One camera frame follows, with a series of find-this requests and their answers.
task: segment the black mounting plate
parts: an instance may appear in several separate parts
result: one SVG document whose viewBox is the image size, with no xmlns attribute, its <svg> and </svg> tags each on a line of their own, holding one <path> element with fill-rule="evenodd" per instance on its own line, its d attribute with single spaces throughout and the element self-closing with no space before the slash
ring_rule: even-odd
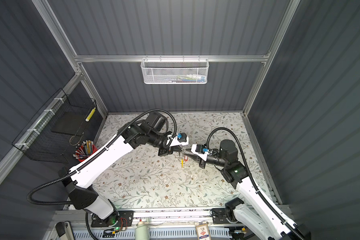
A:
<svg viewBox="0 0 360 240">
<path fill-rule="evenodd" d="M 127 220 L 127 227 L 132 226 L 134 211 L 119 211 L 119 215 Z M 92 216 L 91 227 L 108 227 L 107 224 L 96 215 Z M 121 227 L 121 221 L 118 221 L 114 227 Z"/>
<path fill-rule="evenodd" d="M 230 223 L 225 216 L 225 208 L 211 209 L 213 224 L 225 224 Z"/>
</svg>

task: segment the gray wall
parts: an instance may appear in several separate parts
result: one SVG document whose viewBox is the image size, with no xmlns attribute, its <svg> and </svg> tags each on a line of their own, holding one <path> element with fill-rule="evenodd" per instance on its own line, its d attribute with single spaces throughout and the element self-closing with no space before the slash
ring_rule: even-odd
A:
<svg viewBox="0 0 360 240">
<path fill-rule="evenodd" d="M 49 3 L 78 55 L 263 55 L 288 0 Z M 159 86 L 137 63 L 84 63 L 109 112 L 242 110 L 260 65 L 211 63 L 207 84 Z"/>
<path fill-rule="evenodd" d="M 287 3 L 49 1 L 78 55 L 265 54 Z"/>
<path fill-rule="evenodd" d="M 302 1 L 249 114 L 313 239 L 360 239 L 360 0 Z"/>
<path fill-rule="evenodd" d="M 83 63 L 109 112 L 242 110 L 261 63 L 210 63 L 206 84 L 144 84 L 139 63 Z"/>
<path fill-rule="evenodd" d="M 29 1 L 0 1 L 0 161 L 74 71 Z"/>
<path fill-rule="evenodd" d="M 74 72 L 31 0 L 0 1 L 0 160 L 38 109 Z M 0 185 L 0 239 L 40 239 L 55 209 L 26 201 L 37 185 L 57 177 L 61 164 L 26 157 Z M 37 197 L 62 200 L 61 186 Z"/>
</svg>

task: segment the table surface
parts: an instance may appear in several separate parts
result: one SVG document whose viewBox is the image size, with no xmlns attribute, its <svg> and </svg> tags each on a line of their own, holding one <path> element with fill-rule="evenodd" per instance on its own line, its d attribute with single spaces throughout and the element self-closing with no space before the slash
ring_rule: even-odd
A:
<svg viewBox="0 0 360 240">
<path fill-rule="evenodd" d="M 103 146 L 135 116 L 109 115 L 97 147 Z M 173 116 L 177 122 L 177 132 L 185 132 L 190 138 L 190 144 L 205 143 L 209 133 L 216 127 L 231 129 L 240 140 L 254 179 L 270 196 L 240 113 L 187 113 Z M 173 123 L 168 119 L 169 130 L 173 130 Z M 229 133 L 218 131 L 213 135 L 210 147 L 218 147 L 223 139 L 234 141 Z M 214 166 L 207 165 L 201 169 L 197 162 L 189 159 L 182 168 L 181 158 L 179 153 L 158 157 L 156 148 L 142 145 L 105 170 L 93 186 L 113 201 L 118 209 L 223 206 L 235 197 L 243 198 L 225 182 Z"/>
</svg>

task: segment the aluminum frame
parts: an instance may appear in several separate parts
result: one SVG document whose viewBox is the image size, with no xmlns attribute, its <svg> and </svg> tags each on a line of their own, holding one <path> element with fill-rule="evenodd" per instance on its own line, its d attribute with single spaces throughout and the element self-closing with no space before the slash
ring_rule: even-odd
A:
<svg viewBox="0 0 360 240">
<path fill-rule="evenodd" d="M 261 85 L 263 84 L 263 81 L 268 73 L 268 70 L 273 62 L 273 59 L 279 50 L 279 46 L 281 45 L 281 41 L 283 41 L 284 35 L 287 32 L 288 26 L 291 23 L 291 20 L 299 6 L 300 0 L 290 0 L 288 7 L 284 13 L 283 19 L 279 25 L 279 28 L 276 32 L 276 35 L 272 41 L 271 47 L 269 48 L 269 56 L 268 61 L 264 63 L 264 65 L 261 67 L 259 74 L 253 84 L 253 87 L 251 89 L 250 95 L 247 99 L 247 102 L 244 105 L 243 112 L 245 115 L 248 115 L 248 113 L 251 110 L 251 107 L 253 105 L 253 102 L 260 90 Z"/>
<path fill-rule="evenodd" d="M 261 151 L 259 142 L 257 141 L 257 138 L 256 138 L 256 136 L 254 134 L 251 122 L 250 122 L 248 116 L 242 116 L 242 118 L 243 118 L 245 129 L 247 130 L 247 133 L 248 133 L 248 137 L 250 138 L 250 141 L 252 143 L 254 153 L 256 154 L 257 161 L 259 163 L 259 166 L 260 166 L 261 170 L 263 171 L 265 182 L 267 183 L 268 188 L 272 188 L 272 190 L 273 190 L 273 192 L 275 194 L 275 197 L 276 197 L 276 201 L 278 202 L 278 204 L 283 204 L 283 202 L 281 201 L 279 192 L 276 189 L 276 185 L 273 182 L 273 178 L 272 178 L 271 173 L 269 171 L 268 165 L 267 165 L 267 163 L 265 161 L 263 152 Z"/>
<path fill-rule="evenodd" d="M 144 112 L 111 112 L 108 115 L 122 115 L 122 114 L 142 114 Z M 242 111 L 171 111 L 173 114 L 182 114 L 182 113 L 243 113 Z"/>
<path fill-rule="evenodd" d="M 294 219 L 289 205 L 277 205 L 289 218 Z M 214 207 L 172 207 L 172 208 L 142 208 L 142 209 L 122 209 L 123 211 L 134 211 L 132 227 L 135 227 L 141 218 L 149 218 L 156 228 L 167 227 L 188 227 L 190 222 L 209 222 L 213 227 L 235 227 L 242 226 L 242 223 L 213 224 L 212 216 L 209 211 L 213 208 L 223 208 L 222 206 Z M 83 210 L 58 210 L 52 217 L 47 231 L 53 231 L 57 222 L 69 221 L 74 230 L 86 229 L 85 212 Z"/>
<path fill-rule="evenodd" d="M 80 65 L 76 62 L 74 57 L 77 55 L 75 49 L 73 48 L 71 42 L 69 41 L 67 35 L 65 34 L 62 26 L 60 25 L 56 15 L 53 13 L 51 6 L 48 3 L 48 0 L 32 0 L 33 5 L 36 7 L 37 11 L 43 18 L 45 24 L 51 31 L 53 37 L 59 44 L 62 52 L 64 53 L 65 57 L 69 61 L 69 64 L 75 70 L 75 72 L 82 72 L 85 76 L 83 79 L 82 84 L 84 85 L 87 93 L 89 94 L 90 98 L 96 100 L 97 108 L 103 118 L 107 116 L 108 110 L 101 99 L 100 95 L 96 91 L 95 86 L 93 85 L 89 75 L 87 74 L 84 66 Z"/>
<path fill-rule="evenodd" d="M 58 93 L 58 95 L 51 101 L 51 103 L 45 108 L 51 109 L 58 101 L 58 98 L 62 98 L 64 94 L 69 94 L 75 89 L 77 84 L 81 81 L 83 75 L 81 73 L 76 73 L 69 82 L 65 85 L 65 87 Z M 29 127 L 30 129 L 35 128 L 39 124 L 39 122 L 46 116 L 48 112 L 43 111 L 43 113 L 34 121 L 34 123 Z M 23 136 L 19 139 L 16 144 L 23 143 L 28 139 L 30 135 L 30 131 L 26 131 Z M 5 157 L 0 161 L 0 184 L 4 181 L 6 176 L 10 173 L 10 171 L 14 168 L 20 158 L 23 156 L 23 152 L 19 149 L 12 147 L 11 150 L 5 155 Z"/>
<path fill-rule="evenodd" d="M 142 59 L 149 61 L 206 61 L 209 62 L 262 62 L 268 61 L 268 55 L 238 55 L 238 56 L 161 56 L 161 55 L 78 55 L 74 59 L 80 63 L 96 63 L 96 62 L 121 62 L 121 63 L 140 63 Z"/>
</svg>

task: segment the wire mesh basket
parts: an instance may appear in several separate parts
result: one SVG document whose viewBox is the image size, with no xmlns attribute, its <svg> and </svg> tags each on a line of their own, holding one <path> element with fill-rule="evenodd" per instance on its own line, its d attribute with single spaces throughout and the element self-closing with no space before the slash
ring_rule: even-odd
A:
<svg viewBox="0 0 360 240">
<path fill-rule="evenodd" d="M 141 61 L 146 84 L 206 84 L 209 62 L 206 61 Z"/>
<path fill-rule="evenodd" d="M 94 137 L 87 131 L 93 128 L 92 123 L 98 125 L 94 108 L 94 99 L 64 95 L 51 109 L 44 110 L 47 113 L 34 128 L 24 129 L 26 138 L 20 133 L 12 145 L 31 160 L 69 163 L 77 145 Z"/>
</svg>

